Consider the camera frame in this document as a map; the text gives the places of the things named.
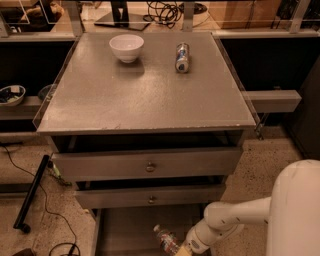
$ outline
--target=drawer handle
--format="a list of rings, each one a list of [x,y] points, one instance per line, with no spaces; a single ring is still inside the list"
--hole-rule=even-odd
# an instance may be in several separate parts
[[[156,198],[155,198],[154,196],[150,196],[148,203],[149,203],[149,204],[154,204],[154,203],[155,203],[155,200],[156,200]]]
[[[147,172],[154,172],[155,170],[156,170],[156,165],[151,163],[151,162],[149,162],[147,167],[146,167],[146,171]]]

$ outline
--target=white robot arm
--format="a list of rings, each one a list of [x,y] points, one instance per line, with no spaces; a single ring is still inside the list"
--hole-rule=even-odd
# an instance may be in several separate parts
[[[239,233],[244,224],[263,223],[268,224],[267,256],[319,255],[320,161],[287,166],[269,198],[209,204],[204,218],[188,232],[186,243],[201,254],[215,242]]]

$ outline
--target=metal can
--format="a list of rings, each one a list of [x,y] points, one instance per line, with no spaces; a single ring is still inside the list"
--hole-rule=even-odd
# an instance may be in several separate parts
[[[176,52],[176,70],[180,73],[187,73],[189,70],[189,45],[180,43]]]

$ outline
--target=speckled floor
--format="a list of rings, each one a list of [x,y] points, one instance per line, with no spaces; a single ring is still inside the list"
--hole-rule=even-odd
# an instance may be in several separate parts
[[[290,138],[281,127],[266,127],[263,141],[249,134],[244,142],[244,153],[233,175],[227,180],[223,201],[241,202],[271,195],[273,183],[280,171],[288,164],[301,159]],[[20,140],[0,135],[0,142]],[[13,162],[31,173],[36,173],[44,154],[51,153],[45,140],[40,137],[23,139],[22,145],[8,146]],[[17,169],[0,147],[0,183],[31,182],[33,177]],[[46,170],[41,181],[48,194],[47,209],[63,215],[74,230],[81,255],[90,256],[93,247],[95,220],[82,209],[73,196],[72,187],[61,186]],[[0,197],[0,255],[12,256],[25,248],[32,248],[38,256],[49,255],[58,243],[74,242],[66,221],[45,212],[45,195],[39,188],[25,223],[31,232],[24,234],[13,229],[13,224],[23,203],[23,196]],[[216,244],[219,256],[264,255],[267,226],[246,226],[235,237]],[[54,250],[52,255],[67,253],[70,245]]]

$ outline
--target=cable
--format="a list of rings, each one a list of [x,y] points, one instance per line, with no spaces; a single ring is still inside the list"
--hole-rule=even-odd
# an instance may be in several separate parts
[[[148,14],[144,15],[145,21],[156,22],[159,25],[165,25],[168,28],[173,28],[182,16],[181,9],[176,1],[173,3],[165,3],[161,1],[147,2]]]
[[[3,147],[3,148],[6,150],[7,155],[8,155],[8,157],[9,157],[9,160],[10,160],[10,162],[12,163],[12,165],[13,165],[14,167],[16,167],[17,169],[19,169],[19,170],[21,170],[21,171],[23,171],[23,172],[25,172],[25,173],[30,174],[30,175],[33,176],[33,177],[35,176],[33,173],[31,173],[31,172],[29,172],[29,171],[21,168],[20,166],[16,165],[16,164],[13,162],[12,157],[11,157],[11,154],[10,154],[10,151],[9,151],[8,148],[6,147],[6,144],[0,143],[0,146]],[[62,256],[62,255],[67,255],[67,256],[80,256],[80,255],[81,255],[80,249],[79,249],[79,247],[78,247],[77,244],[76,244],[76,242],[77,242],[77,236],[76,236],[75,232],[73,231],[73,229],[71,228],[71,225],[70,225],[69,221],[68,221],[63,215],[61,215],[60,213],[55,213],[55,212],[51,212],[51,211],[48,210],[48,207],[47,207],[47,205],[48,205],[48,194],[47,194],[47,192],[45,191],[45,189],[42,187],[41,184],[39,184],[39,186],[40,186],[40,188],[42,189],[42,191],[43,191],[43,193],[44,193],[44,195],[45,195],[45,203],[44,203],[44,209],[45,209],[45,211],[46,211],[48,214],[56,215],[56,216],[59,216],[59,217],[61,217],[62,219],[64,219],[65,222],[67,223],[67,225],[68,225],[71,233],[72,233],[73,236],[74,236],[74,243],[67,243],[67,242],[66,242],[66,243],[60,243],[60,244],[55,245],[55,246],[50,250],[49,256],[51,256],[53,250],[55,250],[56,248],[58,248],[58,247],[60,247],[60,246],[63,246],[63,245],[71,245],[71,248],[70,248],[68,254],[61,254],[61,256]],[[73,254],[74,249],[77,249],[77,250],[78,250],[78,254]]]

